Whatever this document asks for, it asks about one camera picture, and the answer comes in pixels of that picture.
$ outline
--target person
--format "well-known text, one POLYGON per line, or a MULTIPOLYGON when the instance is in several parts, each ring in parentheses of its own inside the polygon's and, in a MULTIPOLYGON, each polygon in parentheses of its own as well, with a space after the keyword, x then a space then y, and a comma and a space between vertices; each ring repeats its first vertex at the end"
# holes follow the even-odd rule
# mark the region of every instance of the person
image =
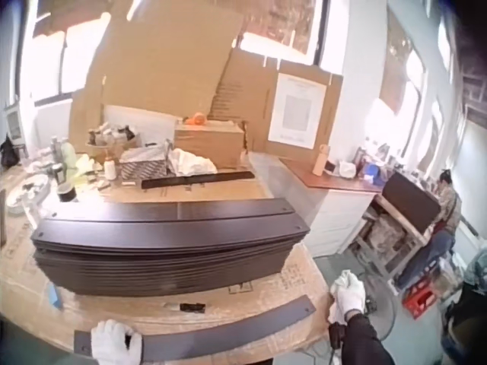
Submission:
MULTIPOLYGON (((393 358, 377 338, 364 316, 365 288, 353 274, 337 290, 336 304, 348 323, 342 346, 342 365, 394 365, 393 358)), ((100 365, 139 365, 142 337, 130 327, 109 319, 91 330, 91 353, 100 365), (129 345, 126 335, 131 336, 129 345)))
POLYGON ((452 249, 455 244, 455 231, 462 214, 462 200, 454 190, 449 170, 441 173, 438 189, 441 210, 433 221, 431 239, 428 245, 422 247, 412 257, 403 273, 397 278, 396 286, 399 290, 405 290, 414 284, 415 278, 421 275, 432 262, 452 249))

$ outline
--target blue object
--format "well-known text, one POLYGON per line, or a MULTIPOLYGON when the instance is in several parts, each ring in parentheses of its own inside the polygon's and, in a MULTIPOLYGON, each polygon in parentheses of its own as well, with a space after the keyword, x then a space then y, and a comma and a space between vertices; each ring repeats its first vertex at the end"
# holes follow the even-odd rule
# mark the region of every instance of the blue object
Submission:
POLYGON ((57 309, 62 309, 62 300, 59 296, 56 286, 49 282, 47 284, 47 295, 49 296, 49 302, 57 309))

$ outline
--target white cloth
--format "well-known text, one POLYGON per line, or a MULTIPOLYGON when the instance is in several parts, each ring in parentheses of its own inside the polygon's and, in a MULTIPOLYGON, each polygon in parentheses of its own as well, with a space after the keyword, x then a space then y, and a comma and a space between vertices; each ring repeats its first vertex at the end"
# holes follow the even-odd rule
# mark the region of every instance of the white cloth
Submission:
POLYGON ((208 158, 196 156, 190 152, 176 148, 169 154, 174 172, 178 176, 201 175, 203 173, 217 173, 216 166, 208 158))
POLYGON ((345 314, 351 310, 364 312, 365 287, 350 270, 343 270, 335 280, 329 292, 335 299, 335 303, 329 309, 328 321, 346 324, 345 314))
POLYGON ((91 353, 100 365, 140 365, 142 336, 112 319, 102 321, 91 330, 91 353), (126 335, 132 336, 128 348, 126 335))

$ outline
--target orange object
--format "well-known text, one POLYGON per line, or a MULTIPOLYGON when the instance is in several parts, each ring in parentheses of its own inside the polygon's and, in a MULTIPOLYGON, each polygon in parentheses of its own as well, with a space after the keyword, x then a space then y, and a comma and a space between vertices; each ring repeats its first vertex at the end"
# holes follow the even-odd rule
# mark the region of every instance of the orange object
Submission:
POLYGON ((437 300, 430 283, 429 278, 421 279, 408 290, 403 300, 403 306, 411 312, 414 319, 418 319, 437 300))
POLYGON ((206 123, 206 116, 203 113, 196 113, 192 118, 185 121, 189 125, 204 125, 206 123))

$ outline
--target floor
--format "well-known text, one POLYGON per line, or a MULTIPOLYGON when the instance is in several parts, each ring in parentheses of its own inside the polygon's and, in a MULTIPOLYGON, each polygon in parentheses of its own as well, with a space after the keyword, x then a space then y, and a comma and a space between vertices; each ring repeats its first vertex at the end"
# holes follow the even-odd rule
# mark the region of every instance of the floor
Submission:
MULTIPOLYGON (((346 252, 316 259, 323 276, 332 283, 343 269, 350 269, 357 275, 364 270, 355 258, 346 252)), ((397 316, 392 332, 384 341, 384 347, 391 353, 396 365, 433 365, 441 358, 441 318, 436 306, 420 319, 414 320, 398 302, 397 316)), ((13 325, 3 328, 0 344, 0 365, 92 365, 86 360, 67 354, 21 331, 13 325)), ((322 341, 303 352, 294 352, 277 357, 275 365, 327 365, 329 345, 322 341)))

